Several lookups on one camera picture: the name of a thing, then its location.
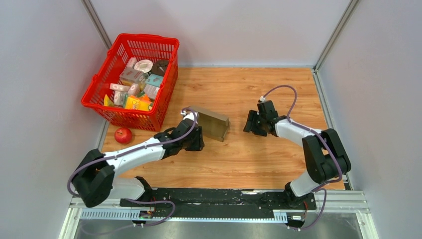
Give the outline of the brown cardboard paper box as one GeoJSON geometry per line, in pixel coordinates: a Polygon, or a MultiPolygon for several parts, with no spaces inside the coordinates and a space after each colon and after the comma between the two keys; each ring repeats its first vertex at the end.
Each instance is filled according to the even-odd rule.
{"type": "Polygon", "coordinates": [[[198,124],[203,129],[203,135],[224,142],[230,128],[229,117],[199,106],[192,105],[190,108],[199,114],[198,124]]]}

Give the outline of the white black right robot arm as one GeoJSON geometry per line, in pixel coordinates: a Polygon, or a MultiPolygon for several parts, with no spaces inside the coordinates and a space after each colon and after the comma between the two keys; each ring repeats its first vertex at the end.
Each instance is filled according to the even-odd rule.
{"type": "Polygon", "coordinates": [[[303,203],[304,197],[326,183],[341,179],[351,170],[351,162],[336,130],[313,129],[288,116],[280,116],[272,101],[260,102],[257,107],[256,111],[249,111],[244,132],[284,138],[304,151],[306,169],[299,178],[286,184],[286,206],[297,208],[303,203]]]}

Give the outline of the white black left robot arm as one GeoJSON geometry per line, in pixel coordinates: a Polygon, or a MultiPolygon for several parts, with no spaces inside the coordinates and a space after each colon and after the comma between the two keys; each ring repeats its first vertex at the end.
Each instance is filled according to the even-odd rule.
{"type": "Polygon", "coordinates": [[[192,119],[184,118],[177,127],[155,134],[147,141],[123,150],[101,153],[88,151],[71,174],[67,190],[92,208],[107,199],[132,197],[145,207],[152,200],[141,178],[123,182],[119,175],[143,164],[177,155],[181,150],[201,151],[204,147],[203,128],[192,119]]]}

